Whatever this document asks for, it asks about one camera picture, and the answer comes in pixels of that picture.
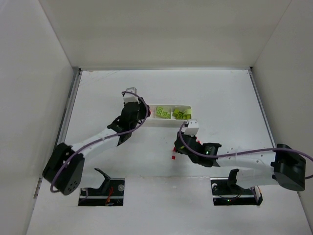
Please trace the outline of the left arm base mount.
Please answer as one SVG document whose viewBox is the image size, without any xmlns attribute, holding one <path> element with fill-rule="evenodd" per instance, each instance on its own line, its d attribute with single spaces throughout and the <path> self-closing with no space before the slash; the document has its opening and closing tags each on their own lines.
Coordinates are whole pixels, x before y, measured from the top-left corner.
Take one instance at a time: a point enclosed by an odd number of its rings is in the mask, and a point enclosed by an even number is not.
<svg viewBox="0 0 313 235">
<path fill-rule="evenodd" d="M 124 204 L 125 178 L 111 178 L 102 170 L 95 168 L 101 175 L 98 188 L 80 189 L 80 207 L 120 207 Z"/>
</svg>

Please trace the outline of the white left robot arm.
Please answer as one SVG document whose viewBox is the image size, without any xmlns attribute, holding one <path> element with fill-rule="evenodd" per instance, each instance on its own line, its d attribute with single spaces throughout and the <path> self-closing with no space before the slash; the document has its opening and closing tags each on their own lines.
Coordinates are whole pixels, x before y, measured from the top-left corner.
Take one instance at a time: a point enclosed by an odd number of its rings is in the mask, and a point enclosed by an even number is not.
<svg viewBox="0 0 313 235">
<path fill-rule="evenodd" d="M 65 196 L 77 188 L 105 192 L 109 176 L 99 168 L 95 168 L 94 173 L 86 173 L 85 163 L 127 141 L 150 114 L 145 102 L 129 102 L 124 104 L 121 115 L 100 133 L 76 144 L 58 144 L 43 170 L 43 178 L 50 182 L 50 191 Z"/>
</svg>

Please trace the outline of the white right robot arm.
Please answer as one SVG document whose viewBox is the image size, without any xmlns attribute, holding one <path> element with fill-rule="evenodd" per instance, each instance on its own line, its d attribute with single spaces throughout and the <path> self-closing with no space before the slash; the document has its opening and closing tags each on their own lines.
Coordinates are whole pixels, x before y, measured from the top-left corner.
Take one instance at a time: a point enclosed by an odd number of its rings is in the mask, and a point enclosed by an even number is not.
<svg viewBox="0 0 313 235">
<path fill-rule="evenodd" d="M 204 167 L 231 167 L 227 185 L 235 193 L 263 185 L 279 185 L 292 191 L 303 191 L 306 180 L 304 154 L 285 144 L 276 148 L 250 150 L 218 155 L 219 143 L 197 141 L 195 136 L 177 133 L 177 153 Z"/>
</svg>

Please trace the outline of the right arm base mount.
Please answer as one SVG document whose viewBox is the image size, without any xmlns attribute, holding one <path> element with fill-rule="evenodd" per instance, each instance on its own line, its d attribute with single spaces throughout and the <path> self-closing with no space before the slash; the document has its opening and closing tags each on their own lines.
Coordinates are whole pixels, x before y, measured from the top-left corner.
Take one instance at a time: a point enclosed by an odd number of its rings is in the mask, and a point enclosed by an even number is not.
<svg viewBox="0 0 313 235">
<path fill-rule="evenodd" d="M 259 187 L 244 189 L 237 185 L 239 169 L 230 171 L 227 178 L 211 178 L 211 190 L 214 206 L 260 206 L 263 195 Z"/>
</svg>

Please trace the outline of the light green lego brick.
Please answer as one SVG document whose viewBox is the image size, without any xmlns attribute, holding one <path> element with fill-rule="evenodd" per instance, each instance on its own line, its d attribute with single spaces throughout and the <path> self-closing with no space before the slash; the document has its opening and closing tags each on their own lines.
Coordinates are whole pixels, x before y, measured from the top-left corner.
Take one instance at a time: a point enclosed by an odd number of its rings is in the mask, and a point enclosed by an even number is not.
<svg viewBox="0 0 313 235">
<path fill-rule="evenodd" d="M 192 114 L 192 110 L 189 108 L 189 109 L 186 109 L 184 111 L 184 115 L 187 116 L 187 115 L 191 115 Z"/>
<path fill-rule="evenodd" d="M 164 113 L 163 106 L 157 106 L 155 110 L 155 114 L 157 117 L 162 117 Z"/>
</svg>

